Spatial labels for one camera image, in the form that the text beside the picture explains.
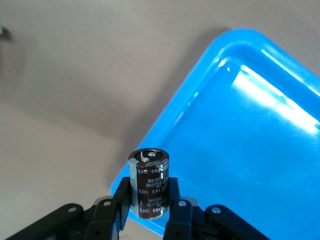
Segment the capacitor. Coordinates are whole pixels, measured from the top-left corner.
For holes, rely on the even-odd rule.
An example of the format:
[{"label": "capacitor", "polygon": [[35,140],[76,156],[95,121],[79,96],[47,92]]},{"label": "capacitor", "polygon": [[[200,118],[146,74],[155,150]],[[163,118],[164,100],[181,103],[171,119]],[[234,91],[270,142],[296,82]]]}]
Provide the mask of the capacitor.
[{"label": "capacitor", "polygon": [[162,217],[169,205],[169,155],[157,148],[143,148],[129,155],[131,204],[139,218]]}]

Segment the black plastic part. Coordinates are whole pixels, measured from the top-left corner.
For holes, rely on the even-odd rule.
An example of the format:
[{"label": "black plastic part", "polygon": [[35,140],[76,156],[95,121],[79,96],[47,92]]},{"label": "black plastic part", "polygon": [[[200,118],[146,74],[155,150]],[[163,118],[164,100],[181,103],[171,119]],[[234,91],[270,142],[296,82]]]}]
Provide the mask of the black plastic part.
[{"label": "black plastic part", "polygon": [[131,205],[130,178],[123,177],[112,199],[101,200],[83,240],[117,240],[126,224]]},{"label": "black plastic part", "polygon": [[205,210],[205,213],[208,222],[214,228],[228,235],[230,239],[268,240],[261,232],[223,205],[209,206]]},{"label": "black plastic part", "polygon": [[130,206],[131,206],[131,185],[130,177],[123,177],[113,199],[117,204],[117,214],[119,214],[119,230],[123,230],[126,225]]},{"label": "black plastic part", "polygon": [[[177,178],[169,177],[169,201],[164,240],[268,239],[223,205],[212,205],[204,212],[182,199]],[[124,177],[112,198],[86,211],[78,204],[66,204],[7,240],[118,240],[130,206],[130,178]]]},{"label": "black plastic part", "polygon": [[193,206],[189,201],[176,200],[170,208],[170,219],[165,227],[163,240],[191,240]]},{"label": "black plastic part", "polygon": [[66,204],[7,238],[7,240],[42,240],[50,236],[54,236],[56,239],[69,239],[69,226],[82,221],[83,213],[82,206],[75,203]]},{"label": "black plastic part", "polygon": [[178,178],[169,177],[169,206],[170,206],[170,208],[172,208],[172,206],[175,204],[175,202],[177,200],[179,200],[180,198],[181,198],[181,196],[180,196]]},{"label": "black plastic part", "polygon": [[124,177],[113,198],[101,200],[86,211],[78,204],[66,204],[7,240],[117,240],[130,205],[130,178]]}]

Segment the electrolytic capacitor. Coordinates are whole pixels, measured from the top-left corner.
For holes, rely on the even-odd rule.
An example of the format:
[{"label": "electrolytic capacitor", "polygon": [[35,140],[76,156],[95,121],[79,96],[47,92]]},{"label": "electrolytic capacitor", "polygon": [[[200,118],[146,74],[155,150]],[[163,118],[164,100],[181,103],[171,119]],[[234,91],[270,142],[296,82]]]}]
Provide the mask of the electrolytic capacitor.
[{"label": "electrolytic capacitor", "polygon": [[143,148],[129,155],[132,210],[139,218],[162,217],[169,205],[169,155]]}]

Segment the blue plastic tray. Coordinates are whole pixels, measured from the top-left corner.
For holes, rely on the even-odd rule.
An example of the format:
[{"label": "blue plastic tray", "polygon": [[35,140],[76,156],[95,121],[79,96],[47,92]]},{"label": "blue plastic tray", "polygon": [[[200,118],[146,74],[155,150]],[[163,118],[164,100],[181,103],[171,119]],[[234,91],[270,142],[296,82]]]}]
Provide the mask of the blue plastic tray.
[{"label": "blue plastic tray", "polygon": [[[200,58],[138,148],[170,155],[200,207],[222,204],[273,240],[320,238],[320,81],[262,34],[232,30]],[[113,194],[125,165],[113,183]],[[168,214],[129,217],[163,235]]]}]

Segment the white surface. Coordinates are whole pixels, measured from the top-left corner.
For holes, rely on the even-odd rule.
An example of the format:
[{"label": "white surface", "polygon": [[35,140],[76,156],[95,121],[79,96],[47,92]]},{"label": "white surface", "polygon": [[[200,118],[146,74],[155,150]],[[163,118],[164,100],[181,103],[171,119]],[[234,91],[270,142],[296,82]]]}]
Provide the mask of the white surface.
[{"label": "white surface", "polygon": [[[320,1],[0,0],[0,239],[112,180],[207,45],[267,35],[320,76]],[[161,239],[129,220],[121,239]]]}]

